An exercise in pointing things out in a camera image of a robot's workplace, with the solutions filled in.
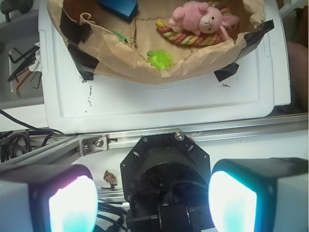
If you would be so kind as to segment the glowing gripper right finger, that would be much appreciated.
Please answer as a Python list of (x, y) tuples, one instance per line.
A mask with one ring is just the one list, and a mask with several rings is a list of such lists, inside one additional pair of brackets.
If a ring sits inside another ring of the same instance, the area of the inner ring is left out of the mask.
[(219, 232), (307, 232), (309, 161), (301, 158), (221, 159), (209, 183)]

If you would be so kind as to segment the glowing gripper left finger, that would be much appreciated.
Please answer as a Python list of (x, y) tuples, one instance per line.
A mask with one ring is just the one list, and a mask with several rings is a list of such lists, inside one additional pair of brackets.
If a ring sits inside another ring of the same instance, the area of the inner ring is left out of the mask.
[(97, 187), (83, 165), (0, 166), (2, 232), (91, 232), (97, 211)]

